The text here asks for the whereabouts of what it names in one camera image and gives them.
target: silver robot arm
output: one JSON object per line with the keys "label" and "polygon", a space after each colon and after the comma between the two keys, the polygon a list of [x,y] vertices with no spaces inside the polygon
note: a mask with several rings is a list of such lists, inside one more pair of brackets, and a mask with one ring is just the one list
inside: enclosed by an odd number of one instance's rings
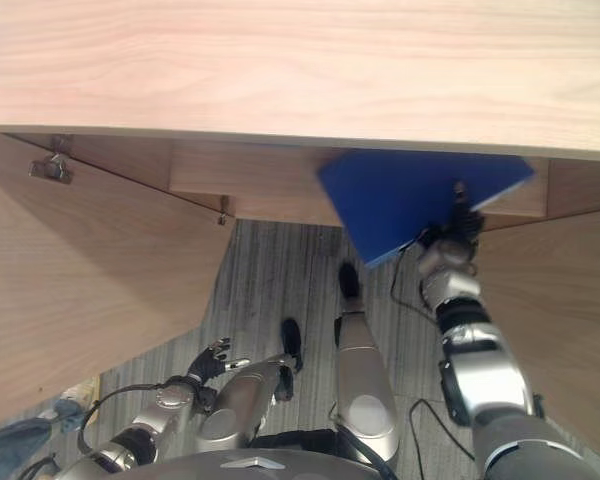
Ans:
{"label": "silver robot arm", "polygon": [[56,479],[94,480],[164,460],[173,437],[185,429],[195,414],[211,410],[216,392],[204,387],[206,381],[249,363],[247,359],[225,361],[223,352],[228,348],[228,338],[210,345],[193,361],[185,376],[167,380],[158,389],[155,401],[108,442],[91,450],[80,436],[78,444],[85,456],[61,471]]}
{"label": "silver robot arm", "polygon": [[463,190],[456,193],[451,228],[423,243],[418,263],[423,299],[442,333],[440,374],[449,416],[472,429],[481,478],[599,480],[546,423],[539,397],[491,323],[471,263],[482,222],[469,212]]}

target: floor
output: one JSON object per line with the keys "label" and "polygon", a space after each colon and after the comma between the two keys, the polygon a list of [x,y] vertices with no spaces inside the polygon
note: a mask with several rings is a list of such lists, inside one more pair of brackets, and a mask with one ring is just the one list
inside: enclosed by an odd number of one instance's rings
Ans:
{"label": "floor", "polygon": [[[401,298],[415,303],[416,255],[415,251],[407,254],[398,278]],[[262,433],[329,427],[328,412],[335,398],[333,319],[339,313],[337,271],[345,258],[355,258],[355,251],[339,228],[238,222],[202,325],[104,373],[102,391],[106,393],[130,383],[163,381],[172,374],[181,374],[204,346],[223,336],[232,338],[231,352],[236,358],[246,356],[255,361],[279,353],[279,323],[292,316],[304,332],[305,368],[296,377],[295,398],[271,410]],[[416,314],[391,302],[393,268],[391,263],[373,271],[361,268],[360,272],[368,321],[384,353],[403,419],[396,473],[399,478],[416,479],[418,470],[407,411],[416,399],[423,397],[447,420],[437,371],[441,352],[436,330]],[[220,387],[226,380],[220,378],[211,384]],[[97,422],[88,429],[87,439],[91,443],[109,439],[151,398],[150,393],[128,393],[108,402]],[[47,405],[31,409],[22,417],[35,415]],[[546,408],[550,414],[551,405]],[[427,479],[477,478],[472,462],[447,439],[429,412],[416,412],[415,427],[423,448]],[[176,440],[170,456],[190,451],[193,430]],[[451,430],[463,444],[471,446],[466,429],[451,426]],[[575,438],[569,436],[569,441],[600,472],[600,457]],[[58,462],[67,465],[78,456],[75,434],[55,438],[48,451],[57,452]]]}

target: blue folder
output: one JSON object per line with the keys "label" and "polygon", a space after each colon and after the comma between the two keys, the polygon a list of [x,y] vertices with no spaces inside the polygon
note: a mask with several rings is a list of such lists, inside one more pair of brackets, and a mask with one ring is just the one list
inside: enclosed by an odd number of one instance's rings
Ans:
{"label": "blue folder", "polygon": [[521,157],[352,150],[318,176],[360,257],[374,267],[431,223],[444,225],[462,180],[473,209],[530,179]]}

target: blue cloth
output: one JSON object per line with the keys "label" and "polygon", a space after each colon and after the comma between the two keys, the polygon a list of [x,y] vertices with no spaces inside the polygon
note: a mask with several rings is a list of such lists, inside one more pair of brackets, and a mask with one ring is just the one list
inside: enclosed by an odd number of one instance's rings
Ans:
{"label": "blue cloth", "polygon": [[49,441],[55,422],[61,422],[60,431],[66,433],[84,418],[82,407],[72,400],[58,400],[53,408],[58,415],[54,420],[29,418],[0,429],[0,480],[23,467]]}

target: black shoe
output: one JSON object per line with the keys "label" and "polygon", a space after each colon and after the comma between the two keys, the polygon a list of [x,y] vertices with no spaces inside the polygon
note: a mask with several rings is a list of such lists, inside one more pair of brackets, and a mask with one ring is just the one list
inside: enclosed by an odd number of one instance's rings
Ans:
{"label": "black shoe", "polygon": [[302,370],[302,336],[293,318],[287,318],[280,326],[280,338],[284,353],[296,359],[296,373]]}
{"label": "black shoe", "polygon": [[356,267],[350,262],[343,262],[338,271],[340,291],[345,300],[358,298],[360,296],[360,282]]}

